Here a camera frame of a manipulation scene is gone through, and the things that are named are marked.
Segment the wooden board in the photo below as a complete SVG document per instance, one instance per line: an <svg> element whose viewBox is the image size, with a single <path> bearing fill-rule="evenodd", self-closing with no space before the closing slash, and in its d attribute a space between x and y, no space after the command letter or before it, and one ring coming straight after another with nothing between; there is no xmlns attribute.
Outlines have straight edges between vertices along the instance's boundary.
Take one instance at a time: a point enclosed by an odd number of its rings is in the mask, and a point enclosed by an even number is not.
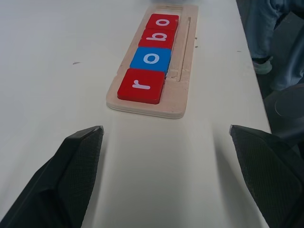
<svg viewBox="0 0 304 228"><path fill-rule="evenodd" d="M120 100L117 98L117 91L138 48L145 26L153 13L180 16L161 101L155 105ZM109 88L106 96L107 105L118 111L171 119L182 118L187 106L197 19L197 6L157 4L149 7Z"/></svg>

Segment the leg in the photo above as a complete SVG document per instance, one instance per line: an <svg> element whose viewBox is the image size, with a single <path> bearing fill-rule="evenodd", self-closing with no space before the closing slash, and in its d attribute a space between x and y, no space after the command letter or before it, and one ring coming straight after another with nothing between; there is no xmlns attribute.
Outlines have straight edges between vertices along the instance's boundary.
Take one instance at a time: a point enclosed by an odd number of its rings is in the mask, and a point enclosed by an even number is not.
<svg viewBox="0 0 304 228"><path fill-rule="evenodd" d="M251 0L245 34L252 58L269 55L277 20L289 12L289 0Z"/></svg>
<svg viewBox="0 0 304 228"><path fill-rule="evenodd" d="M300 30L288 57L288 62L280 70L271 84L275 91L296 85L304 74L304 26Z"/></svg>

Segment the red letter tile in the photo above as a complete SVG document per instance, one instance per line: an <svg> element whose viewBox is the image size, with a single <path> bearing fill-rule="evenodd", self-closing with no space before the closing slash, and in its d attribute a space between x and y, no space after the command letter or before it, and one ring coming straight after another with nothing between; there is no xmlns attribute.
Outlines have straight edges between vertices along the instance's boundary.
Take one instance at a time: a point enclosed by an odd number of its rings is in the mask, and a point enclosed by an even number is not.
<svg viewBox="0 0 304 228"><path fill-rule="evenodd" d="M164 81L165 74L161 71L128 69L117 97L121 100L158 104Z"/></svg>
<svg viewBox="0 0 304 228"><path fill-rule="evenodd" d="M154 13L151 15L146 25L146 29L164 29L164 30L176 31L178 23L179 23L178 15Z"/></svg>
<svg viewBox="0 0 304 228"><path fill-rule="evenodd" d="M172 49L175 32L173 30L146 29L139 47Z"/></svg>

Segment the white table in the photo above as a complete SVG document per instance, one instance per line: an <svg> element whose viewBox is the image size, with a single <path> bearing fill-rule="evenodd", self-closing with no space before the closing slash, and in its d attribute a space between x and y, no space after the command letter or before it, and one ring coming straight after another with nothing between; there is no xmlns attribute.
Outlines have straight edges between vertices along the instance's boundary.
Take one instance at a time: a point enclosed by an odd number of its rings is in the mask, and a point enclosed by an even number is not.
<svg viewBox="0 0 304 228"><path fill-rule="evenodd" d="M231 124L269 132L237 4L194 3L187 110L169 120L105 105L151 2L1 1L0 219L65 137L103 125L84 228L268 227L228 134Z"/></svg>

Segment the blue letter tile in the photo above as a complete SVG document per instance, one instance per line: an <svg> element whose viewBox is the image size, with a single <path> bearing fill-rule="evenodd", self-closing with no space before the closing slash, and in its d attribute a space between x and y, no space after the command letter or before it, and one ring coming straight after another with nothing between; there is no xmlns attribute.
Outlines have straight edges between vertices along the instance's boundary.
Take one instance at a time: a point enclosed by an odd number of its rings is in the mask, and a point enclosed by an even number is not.
<svg viewBox="0 0 304 228"><path fill-rule="evenodd" d="M139 47L130 68L162 71L167 74L171 50L155 47Z"/></svg>

